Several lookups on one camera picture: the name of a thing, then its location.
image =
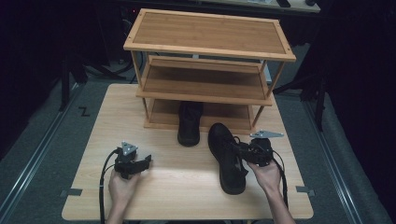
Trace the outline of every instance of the wooden shoe rack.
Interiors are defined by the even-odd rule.
[[[277,20],[156,9],[140,10],[124,49],[133,55],[144,126],[176,130],[179,102],[196,101],[204,102],[202,132],[215,122],[233,133],[255,132],[285,63],[296,60]],[[143,73],[137,51],[147,55]],[[264,74],[268,61],[279,62],[270,86]]]

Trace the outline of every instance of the black shoe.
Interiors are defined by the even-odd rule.
[[[178,109],[178,142],[185,147],[199,143],[199,124],[204,110],[202,102],[181,101]]]
[[[239,144],[233,138],[230,130],[222,123],[215,123],[207,137],[210,151],[219,162],[219,179],[221,188],[228,194],[240,194],[246,187],[245,176],[248,171],[237,155],[235,147]]]

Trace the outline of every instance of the shoe rack leg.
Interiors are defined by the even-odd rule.
[[[143,106],[145,107],[146,119],[149,119],[149,110],[148,110],[148,104],[146,103],[146,98],[142,98],[142,101],[143,101]]]
[[[267,60],[262,61],[262,67],[260,68],[260,77],[262,78],[262,92],[265,92],[265,82],[267,81],[264,74],[264,68],[267,65]]]
[[[273,79],[273,83],[271,84],[271,86],[268,89],[266,98],[271,96],[272,91],[274,90],[275,84],[277,83],[277,80],[279,79],[280,74],[282,73],[283,67],[285,66],[285,62],[280,63],[279,67],[277,68],[277,72],[276,75]]]
[[[137,83],[139,83],[139,87],[142,87],[142,79],[141,79],[141,75],[140,75],[140,70],[139,70],[139,66],[137,65],[137,55],[136,55],[136,51],[131,51],[132,52],[132,60],[134,61],[134,71],[136,72],[136,77],[137,77]]]
[[[149,62],[149,52],[148,51],[146,51],[146,62]]]
[[[263,105],[260,106],[260,109],[259,109],[259,111],[257,112],[257,115],[256,115],[256,117],[255,117],[254,120],[253,120],[253,123],[251,124],[252,127],[256,127],[257,120],[259,120],[259,117],[260,117],[260,115],[262,114],[262,110],[263,110],[263,109],[264,109],[264,106],[263,106]]]

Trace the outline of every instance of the black wire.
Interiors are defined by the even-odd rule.
[[[279,165],[276,159],[273,158],[273,161],[275,162],[277,168],[279,169],[280,176],[282,177],[282,185],[283,185],[283,201],[285,202],[286,207],[289,208],[289,202],[288,202],[288,183],[286,181],[286,176],[285,176],[285,171],[282,169],[282,167]]]
[[[76,58],[76,60],[80,61],[82,64],[89,64],[91,67],[93,67],[94,69],[96,69],[97,71],[103,73],[103,75],[114,78],[114,79],[125,79],[126,77],[120,77],[117,74],[114,74],[113,72],[109,71],[108,69],[106,69],[105,67],[103,67],[100,64],[97,64],[93,61],[91,61],[88,58],[85,58],[79,54],[74,53],[72,55],[73,57]]]
[[[116,164],[112,164],[109,167],[107,167],[107,169],[105,170],[105,172],[107,172],[108,169],[110,169],[111,167],[115,166]]]
[[[285,172],[285,163],[283,162],[282,157],[280,157],[276,151],[273,150],[273,152],[275,152],[275,154],[280,158],[280,161],[282,161],[283,172]]]
[[[133,64],[133,62],[131,60],[131,61],[128,62],[128,64],[125,67],[121,68],[120,70],[111,72],[111,73],[113,73],[115,75],[119,75],[119,74],[124,73],[124,72],[126,72],[128,70],[131,70],[133,67],[134,67],[134,64]],[[94,76],[97,76],[97,77],[100,77],[100,76],[104,75],[104,73],[95,72],[95,71],[91,70],[90,68],[88,68],[87,66],[85,66],[84,69],[85,69],[86,72],[88,72],[88,73],[90,73],[90,74],[92,74]]]
[[[105,202],[104,202],[104,193],[103,193],[104,186],[103,185],[105,183],[105,173],[108,170],[108,168],[106,168],[106,167],[107,167],[108,160],[110,160],[110,158],[114,154],[116,154],[118,152],[119,152],[119,149],[117,148],[117,149],[113,150],[110,153],[110,155],[108,155],[108,157],[107,157],[107,159],[105,161],[105,164],[103,166],[103,169],[102,169],[102,174],[100,176],[100,182],[99,182],[99,206],[100,206],[100,220],[101,220],[102,224],[105,224]]]

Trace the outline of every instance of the black cable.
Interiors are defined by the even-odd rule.
[[[111,166],[107,167],[107,169],[105,170],[105,172],[107,172],[108,169],[110,169],[111,167],[115,166],[116,164],[112,164]]]
[[[283,172],[285,172],[285,163],[283,162],[282,157],[280,157],[276,151],[273,150],[273,152],[275,152],[275,154],[280,158],[280,161],[282,161]]]
[[[120,70],[114,71],[112,73],[114,75],[119,75],[119,74],[124,73],[124,72],[126,72],[128,70],[131,70],[133,67],[134,67],[134,64],[133,64],[133,61],[131,60],[131,61],[128,62],[128,64],[125,67],[121,68]],[[99,76],[103,76],[104,75],[104,73],[95,72],[95,71],[91,70],[90,68],[88,68],[87,66],[85,66],[84,68],[85,68],[86,72],[88,72],[88,73],[90,73],[90,74],[92,74],[94,76],[99,77]]]
[[[285,176],[285,170],[284,168],[282,168],[279,163],[277,162],[277,160],[275,158],[273,158],[273,161],[275,162],[277,168],[279,169],[280,172],[280,177],[282,178],[282,186],[283,186],[283,201],[285,202],[286,207],[289,208],[289,202],[288,202],[288,183],[286,181],[286,176]]]
[[[102,174],[100,176],[100,182],[99,182],[99,206],[100,206],[100,220],[102,224],[105,224],[105,202],[104,202],[104,183],[105,183],[105,173],[107,171],[106,167],[107,167],[107,163],[108,160],[110,160],[110,158],[114,155],[114,154],[118,154],[120,151],[120,148],[118,147],[117,149],[113,150],[110,155],[108,155],[106,162],[103,166],[102,169]]]

